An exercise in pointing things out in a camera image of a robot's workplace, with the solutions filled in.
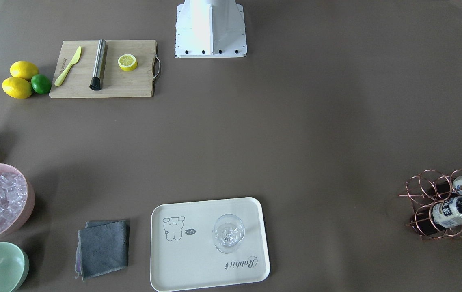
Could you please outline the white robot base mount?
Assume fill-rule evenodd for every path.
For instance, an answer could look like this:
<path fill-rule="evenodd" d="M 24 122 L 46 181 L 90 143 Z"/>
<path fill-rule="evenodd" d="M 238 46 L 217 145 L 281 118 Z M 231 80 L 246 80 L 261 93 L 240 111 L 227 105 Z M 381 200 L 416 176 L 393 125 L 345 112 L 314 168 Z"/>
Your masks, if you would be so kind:
<path fill-rule="evenodd" d="M 248 53 L 244 8 L 234 0 L 185 0 L 177 6 L 176 58 L 242 58 Z"/>

